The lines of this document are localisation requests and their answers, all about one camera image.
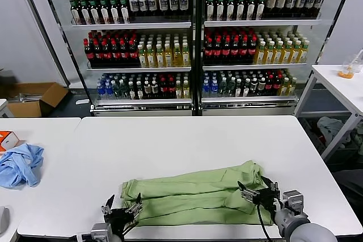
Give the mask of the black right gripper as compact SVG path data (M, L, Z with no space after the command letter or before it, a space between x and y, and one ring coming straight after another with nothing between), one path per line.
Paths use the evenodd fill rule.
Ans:
M253 204L262 205L266 211L277 211L278 209L281 209L278 182L273 182L264 176L262 176L261 179L267 187L257 191L248 189L238 181L241 197Z

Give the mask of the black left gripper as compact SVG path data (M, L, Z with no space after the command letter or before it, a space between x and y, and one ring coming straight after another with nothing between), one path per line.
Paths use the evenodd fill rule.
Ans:
M134 215L138 215L142 210L141 193L138 194L136 202L129 208L112 209L115 195L113 194L101 206L101 211L104 215L104 221L111 225L112 233L118 237L124 237L130 230L138 225Z

